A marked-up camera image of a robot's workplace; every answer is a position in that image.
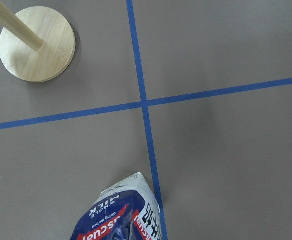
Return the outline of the blue white milk carton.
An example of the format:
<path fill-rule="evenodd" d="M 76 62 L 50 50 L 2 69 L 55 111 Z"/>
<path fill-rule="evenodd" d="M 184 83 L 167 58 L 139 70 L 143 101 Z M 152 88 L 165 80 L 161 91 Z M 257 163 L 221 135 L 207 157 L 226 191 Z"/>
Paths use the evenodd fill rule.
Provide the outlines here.
<path fill-rule="evenodd" d="M 72 240 L 160 240 L 159 205 L 142 173 L 104 190 L 81 217 Z"/>

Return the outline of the wooden cup tree stand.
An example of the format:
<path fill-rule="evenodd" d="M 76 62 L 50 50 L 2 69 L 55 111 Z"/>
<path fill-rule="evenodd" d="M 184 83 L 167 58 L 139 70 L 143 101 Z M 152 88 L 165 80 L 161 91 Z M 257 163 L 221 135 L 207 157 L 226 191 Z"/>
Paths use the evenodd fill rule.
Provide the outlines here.
<path fill-rule="evenodd" d="M 30 83 L 49 81 L 70 65 L 75 34 L 58 11 L 33 6 L 13 14 L 0 1 L 0 60 L 13 76 Z"/>

